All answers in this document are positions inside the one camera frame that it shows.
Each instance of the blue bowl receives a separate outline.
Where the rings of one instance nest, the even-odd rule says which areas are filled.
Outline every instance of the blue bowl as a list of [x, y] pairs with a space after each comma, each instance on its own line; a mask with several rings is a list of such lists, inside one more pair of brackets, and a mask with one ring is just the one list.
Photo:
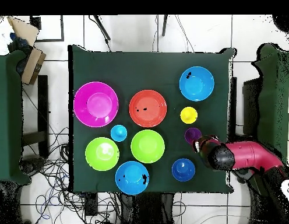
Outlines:
[[213, 75], [204, 67], [191, 67], [184, 71], [179, 79], [179, 89], [188, 100], [204, 100], [214, 89]]
[[195, 174], [195, 166], [193, 162], [186, 158], [178, 159], [174, 162], [171, 168], [172, 175], [178, 181], [188, 181]]
[[137, 195], [147, 188], [149, 172], [139, 162], [125, 162], [115, 173], [115, 183], [123, 193]]
[[111, 138], [116, 142], [122, 142], [127, 137], [127, 129], [123, 125], [115, 125], [110, 131]]

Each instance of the small yellow bowl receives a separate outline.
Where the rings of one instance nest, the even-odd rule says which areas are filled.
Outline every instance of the small yellow bowl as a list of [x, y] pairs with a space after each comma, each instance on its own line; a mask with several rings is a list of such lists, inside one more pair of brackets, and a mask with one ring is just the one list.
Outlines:
[[186, 107], [181, 111], [181, 120], [186, 124], [192, 124], [198, 118], [198, 112], [193, 107]]

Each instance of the tiled floor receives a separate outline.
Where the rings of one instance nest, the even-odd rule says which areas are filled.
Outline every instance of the tiled floor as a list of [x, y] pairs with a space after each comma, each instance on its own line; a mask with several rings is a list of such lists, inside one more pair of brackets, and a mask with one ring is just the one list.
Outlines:
[[[19, 16], [28, 22], [28, 16]], [[111, 36], [111, 51], [157, 51], [157, 38], [153, 46], [156, 32], [155, 15], [118, 15], [102, 16], [101, 21]], [[243, 82], [258, 77], [257, 70], [251, 65], [256, 59], [256, 51], [263, 43], [277, 43], [281, 48], [289, 50], [289, 34], [280, 32], [273, 24], [270, 15], [180, 15], [181, 23], [186, 31], [194, 51], [219, 52], [227, 47], [237, 49], [233, 61], [233, 76], [238, 78], [237, 86], [237, 131], [242, 132]], [[59, 17], [41, 16], [42, 31], [38, 39], [60, 39]], [[68, 53], [67, 45], [76, 44], [92, 51], [108, 51], [101, 31], [89, 20], [88, 16], [63, 16], [64, 41], [39, 42], [35, 47], [46, 53], [40, 75], [48, 75], [50, 98], [50, 143], [55, 140], [54, 132], [58, 133], [68, 127]], [[186, 39], [174, 15], [169, 15], [165, 37], [161, 36], [163, 15], [159, 16], [159, 45], [160, 52], [183, 52], [187, 50]], [[25, 91], [37, 105], [37, 83], [24, 86]], [[24, 132], [37, 130], [37, 111], [23, 94]], [[59, 143], [68, 142], [68, 129], [59, 136]], [[32, 148], [38, 153], [37, 146]], [[24, 158], [32, 155], [30, 148], [25, 148]], [[52, 159], [58, 157], [58, 152], [52, 154]], [[186, 205], [173, 206], [176, 224], [247, 224], [250, 213], [250, 196], [246, 185], [237, 182], [231, 175], [231, 185], [234, 192], [224, 194], [182, 194], [182, 202]], [[36, 199], [46, 195], [49, 189], [48, 181], [40, 174], [33, 176], [32, 184], [23, 187], [21, 204], [23, 219], [33, 223], [40, 217], [36, 210]], [[101, 199], [107, 198], [107, 193], [100, 193]], [[38, 210], [43, 204], [39, 198]], [[106, 211], [108, 200], [101, 202], [100, 208]], [[52, 224], [59, 216], [62, 205], [51, 205], [46, 214], [50, 219], [41, 219], [39, 224]], [[109, 220], [115, 220], [114, 212]], [[65, 209], [57, 217], [55, 224], [83, 224], [76, 212]]]

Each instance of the bowl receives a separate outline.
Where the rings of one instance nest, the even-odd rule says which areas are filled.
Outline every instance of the bowl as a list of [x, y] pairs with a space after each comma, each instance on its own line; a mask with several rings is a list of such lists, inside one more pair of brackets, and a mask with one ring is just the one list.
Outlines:
[[149, 183], [149, 172], [139, 162], [128, 161], [120, 165], [115, 173], [115, 183], [125, 194], [142, 193]]
[[102, 82], [84, 84], [75, 94], [74, 113], [89, 127], [109, 124], [118, 112], [118, 97], [114, 90]]
[[186, 124], [193, 124], [198, 118], [198, 112], [193, 107], [185, 107], [180, 113], [181, 120]]
[[139, 91], [131, 99], [129, 114], [141, 127], [154, 127], [165, 118], [167, 106], [161, 94], [153, 90]]
[[151, 129], [139, 131], [131, 141], [131, 152], [135, 159], [142, 163], [158, 161], [164, 150], [165, 144], [162, 136]]
[[188, 100], [204, 100], [214, 89], [213, 75], [204, 67], [191, 67], [184, 71], [179, 79], [179, 89]]
[[195, 174], [195, 166], [190, 160], [180, 158], [174, 162], [171, 171], [175, 179], [184, 182], [192, 179]]
[[86, 161], [97, 171], [112, 169], [119, 161], [119, 149], [109, 138], [99, 137], [92, 140], [86, 147]]
[[185, 132], [185, 139], [187, 143], [192, 144], [194, 140], [198, 140], [202, 136], [202, 133], [197, 128], [189, 128]]
[[127, 129], [123, 125], [115, 125], [110, 131], [111, 138], [116, 142], [122, 142], [127, 137]]

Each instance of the green cloth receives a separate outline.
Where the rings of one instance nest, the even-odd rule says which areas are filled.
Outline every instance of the green cloth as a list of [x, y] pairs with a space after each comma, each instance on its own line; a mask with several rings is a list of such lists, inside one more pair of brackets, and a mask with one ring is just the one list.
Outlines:
[[19, 168], [22, 155], [22, 83], [17, 63], [22, 51], [0, 56], [0, 181], [25, 185], [30, 178]]
[[255, 62], [263, 80], [259, 94], [258, 140], [281, 154], [287, 163], [289, 52], [265, 44]]
[[[160, 160], [145, 164], [150, 174], [145, 192], [208, 192], [230, 193], [224, 171], [212, 171], [204, 166], [200, 156], [192, 150], [185, 138], [189, 127], [197, 127], [203, 135], [217, 135], [223, 142], [227, 137], [227, 104], [229, 93], [228, 60], [234, 49], [221, 54], [213, 53], [166, 53], [166, 52], [89, 52], [77, 46], [73, 48], [74, 95], [87, 82], [99, 81], [110, 85], [118, 95], [119, 110], [114, 120], [101, 128], [90, 128], [73, 115], [73, 171], [75, 192], [119, 192], [115, 184], [115, 172], [129, 160], [135, 160], [130, 150], [133, 136], [144, 128], [135, 124], [129, 115], [129, 102], [143, 89], [155, 90], [165, 98], [167, 113], [156, 127], [164, 139], [165, 152]], [[179, 90], [182, 73], [192, 66], [202, 66], [214, 76], [213, 93], [200, 102], [187, 100]], [[180, 112], [186, 106], [198, 111], [193, 124], [184, 124]], [[84, 151], [87, 144], [97, 137], [110, 137], [111, 128], [122, 124], [128, 130], [123, 142], [117, 142], [119, 161], [109, 171], [96, 171], [86, 162]], [[194, 178], [187, 182], [177, 181], [172, 164], [179, 158], [188, 158], [195, 164]]]

